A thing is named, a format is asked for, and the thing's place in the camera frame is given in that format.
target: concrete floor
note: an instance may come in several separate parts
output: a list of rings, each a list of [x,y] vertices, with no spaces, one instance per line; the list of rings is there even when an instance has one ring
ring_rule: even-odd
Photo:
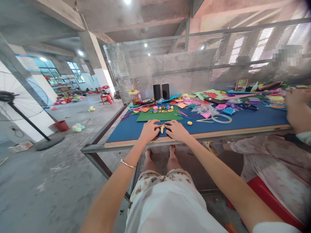
[[[95,112],[87,112],[91,105],[96,108]],[[79,103],[58,105],[55,111],[47,110],[57,120],[66,120],[69,126],[81,123],[86,128],[80,133],[68,130],[64,133],[66,138],[63,142],[45,151],[32,148],[12,154],[7,151],[12,142],[0,144],[0,161],[10,155],[0,167],[0,232],[78,232],[90,204],[107,181],[80,149],[122,105],[120,100],[115,100],[112,105],[103,105],[100,97],[93,95]],[[182,147],[177,146],[177,156],[183,151]],[[223,155],[221,147],[215,147],[220,151],[219,157],[239,174],[243,166],[241,155],[236,154],[239,158]],[[156,159],[155,163],[164,173],[168,147],[154,148],[155,153],[162,150],[167,152],[167,158]],[[120,158],[127,153],[128,150],[122,150],[99,155],[114,171],[120,164]],[[213,186],[206,172],[198,169],[200,164],[194,163],[189,167],[187,161],[195,161],[193,155],[180,154],[179,158],[181,165],[193,176],[198,189]],[[199,170],[205,172],[204,176],[198,173]],[[219,199],[217,203],[211,201],[212,196],[204,198],[208,210],[222,225],[233,222],[239,232],[244,232],[237,212],[225,207],[221,194],[216,197]],[[124,199],[120,207],[124,212],[117,216],[113,232],[124,232],[127,207],[128,202]]]

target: red chair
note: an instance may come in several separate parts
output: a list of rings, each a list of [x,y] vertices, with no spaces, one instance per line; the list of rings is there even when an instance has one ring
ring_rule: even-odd
[[[111,94],[110,94],[110,87],[109,86],[103,86],[101,88],[102,90],[105,90],[105,89],[109,89],[109,94],[103,94],[103,91],[101,91],[101,95],[100,95],[100,98],[101,98],[101,101],[103,102],[103,105],[104,104],[104,101],[103,101],[103,98],[106,98],[108,100],[108,102],[110,104],[112,104],[111,100],[114,102],[113,98],[111,97]]]
[[[282,204],[275,198],[275,196],[271,193],[265,183],[260,179],[259,176],[250,180],[248,183],[249,187],[263,200],[266,205],[272,209],[277,216],[279,216],[285,223],[296,227],[298,230],[303,231],[304,226],[301,222],[299,222],[294,216],[292,216],[287,209],[285,209]],[[230,209],[232,208],[232,204],[229,200],[226,200],[227,205]]]

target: metal table frame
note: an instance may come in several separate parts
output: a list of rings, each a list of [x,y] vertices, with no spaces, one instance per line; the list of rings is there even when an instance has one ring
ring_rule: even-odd
[[[127,146],[117,146],[117,147],[105,147],[104,144],[98,142],[102,139],[102,137],[107,133],[107,131],[111,128],[111,126],[114,124],[114,122],[121,116],[121,114],[127,109],[127,105],[124,105],[121,107],[116,114],[99,130],[99,132],[87,143],[82,149],[81,152],[85,154],[85,156],[95,165],[95,167],[104,175],[105,178],[109,179],[112,175],[112,171],[107,167],[107,165],[104,163],[104,161],[99,157],[97,154],[98,152],[106,152],[106,151],[116,151],[116,150],[127,150],[131,149],[133,145],[127,145]],[[291,131],[290,127],[288,129],[278,129],[277,126],[275,126],[276,129],[272,131],[259,131],[255,133],[245,133],[245,134],[236,134],[236,135],[225,135],[225,136],[219,136],[219,137],[207,137],[207,138],[199,138],[197,139],[199,142],[203,141],[211,141],[211,140],[224,140],[227,138],[234,139],[234,138],[246,138],[246,137],[253,137],[253,136],[259,136],[259,135],[269,135],[269,134],[277,134],[277,133],[288,133]],[[155,146],[165,146],[165,145],[171,145],[171,144],[181,144],[181,142],[178,141],[167,141],[167,142],[155,142],[152,141],[146,145],[146,147],[155,147]],[[137,170],[135,170],[135,173],[132,177],[132,181],[130,184],[130,193],[132,192],[135,184],[135,178],[139,175],[137,174]],[[211,190],[199,190],[201,194],[210,194],[218,192],[218,189],[211,189]],[[125,193],[125,198],[129,201],[130,199],[130,193]]]

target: fan stand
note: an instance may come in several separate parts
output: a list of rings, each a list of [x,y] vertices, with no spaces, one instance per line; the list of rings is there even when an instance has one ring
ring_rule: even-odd
[[[61,136],[55,139],[50,139],[48,136],[46,136],[34,123],[32,123],[15,105],[14,105],[14,99],[15,96],[13,93],[6,92],[6,91],[0,91],[0,101],[7,102],[8,105],[11,106],[12,109],[14,109],[15,112],[17,112],[25,121],[27,121],[35,130],[38,131],[39,134],[41,134],[47,141],[39,142],[36,144],[36,150],[46,150],[48,148],[51,148],[55,146],[56,144],[60,143],[62,140],[64,140],[65,136]]]

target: hand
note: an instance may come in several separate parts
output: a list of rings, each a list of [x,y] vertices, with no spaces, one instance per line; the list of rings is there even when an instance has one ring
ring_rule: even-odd
[[[311,102],[310,89],[296,89],[286,93],[285,102],[287,107],[301,104],[309,104]]]
[[[143,141],[144,143],[147,144],[152,139],[154,139],[160,132],[160,127],[162,126],[162,125],[156,125],[155,124],[156,122],[160,122],[160,121],[149,120],[147,123],[145,123],[138,140]]]
[[[191,137],[191,135],[182,126],[182,124],[176,120],[165,122],[164,127],[169,129],[169,130],[166,130],[166,133],[168,134],[168,136],[170,136],[172,139],[175,139],[177,141],[186,143],[188,138]]]

